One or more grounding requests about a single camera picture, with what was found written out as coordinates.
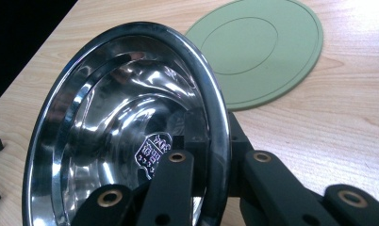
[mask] green silicone mat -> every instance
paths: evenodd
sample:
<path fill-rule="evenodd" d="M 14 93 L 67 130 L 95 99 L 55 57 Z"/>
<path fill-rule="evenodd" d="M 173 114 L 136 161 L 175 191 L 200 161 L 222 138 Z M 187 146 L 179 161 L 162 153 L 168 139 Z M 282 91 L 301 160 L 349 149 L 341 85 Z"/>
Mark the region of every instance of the green silicone mat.
<path fill-rule="evenodd" d="M 313 69 L 321 23 L 289 0 L 243 0 L 217 8 L 186 36 L 201 50 L 229 110 L 264 105 L 293 89 Z"/>

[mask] stainless steel bowl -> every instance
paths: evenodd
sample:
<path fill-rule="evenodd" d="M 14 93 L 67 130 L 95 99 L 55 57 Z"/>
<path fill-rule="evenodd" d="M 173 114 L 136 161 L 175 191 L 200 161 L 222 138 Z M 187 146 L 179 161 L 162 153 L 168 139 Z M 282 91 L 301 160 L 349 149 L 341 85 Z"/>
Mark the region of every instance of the stainless steel bowl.
<path fill-rule="evenodd" d="M 151 180 L 157 158 L 142 162 L 142 145 L 153 140 L 157 155 L 168 152 L 194 108 L 205 112 L 211 140 L 206 194 L 194 199 L 194 217 L 210 224 L 225 207 L 230 147 L 206 60 L 161 24 L 123 24 L 90 41 L 64 68 L 38 117 L 25 165 L 24 225 L 70 225 L 96 188 L 135 189 Z"/>

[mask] round mat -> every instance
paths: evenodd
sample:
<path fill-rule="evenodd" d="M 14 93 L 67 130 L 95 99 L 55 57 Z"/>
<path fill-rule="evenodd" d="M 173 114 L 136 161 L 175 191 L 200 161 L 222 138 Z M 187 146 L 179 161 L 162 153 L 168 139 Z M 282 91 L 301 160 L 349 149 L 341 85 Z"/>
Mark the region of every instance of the round mat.
<path fill-rule="evenodd" d="M 321 23 L 289 0 L 243 0 L 217 8 L 186 36 L 212 67 L 230 110 L 264 105 L 298 85 L 322 47 Z"/>

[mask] green plate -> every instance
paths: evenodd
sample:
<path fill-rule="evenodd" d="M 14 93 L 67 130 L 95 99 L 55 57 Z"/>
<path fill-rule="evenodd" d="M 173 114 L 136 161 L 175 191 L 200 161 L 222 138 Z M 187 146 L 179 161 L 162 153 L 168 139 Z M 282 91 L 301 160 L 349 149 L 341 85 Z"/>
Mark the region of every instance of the green plate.
<path fill-rule="evenodd" d="M 229 110 L 264 105 L 298 85 L 322 47 L 321 23 L 288 0 L 243 0 L 217 8 L 186 36 L 201 50 Z"/>

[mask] table surface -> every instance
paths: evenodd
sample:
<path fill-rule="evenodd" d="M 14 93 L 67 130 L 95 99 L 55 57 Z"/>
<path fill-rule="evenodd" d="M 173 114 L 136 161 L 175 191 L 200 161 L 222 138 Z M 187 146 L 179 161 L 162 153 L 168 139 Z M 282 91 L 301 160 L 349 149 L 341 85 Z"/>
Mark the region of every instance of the table surface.
<path fill-rule="evenodd" d="M 0 99 L 0 225 L 21 225 L 27 147 L 49 89 L 103 31 L 152 21 L 181 33 L 227 0 L 80 0 Z M 379 0 L 303 0 L 321 20 L 321 57 L 284 97 L 236 112 L 255 149 L 275 153 L 311 190 L 349 184 L 379 201 Z M 230 199 L 222 225 L 243 225 Z"/>

